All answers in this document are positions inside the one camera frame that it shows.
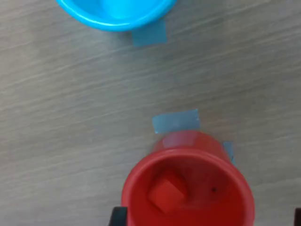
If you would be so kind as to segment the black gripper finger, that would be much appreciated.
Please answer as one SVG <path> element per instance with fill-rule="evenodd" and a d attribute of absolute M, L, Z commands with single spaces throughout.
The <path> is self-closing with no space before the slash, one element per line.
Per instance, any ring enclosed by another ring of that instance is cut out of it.
<path fill-rule="evenodd" d="M 296 208 L 294 212 L 294 226 L 301 226 L 301 208 Z"/>
<path fill-rule="evenodd" d="M 108 226 L 127 226 L 127 207 L 114 207 Z"/>

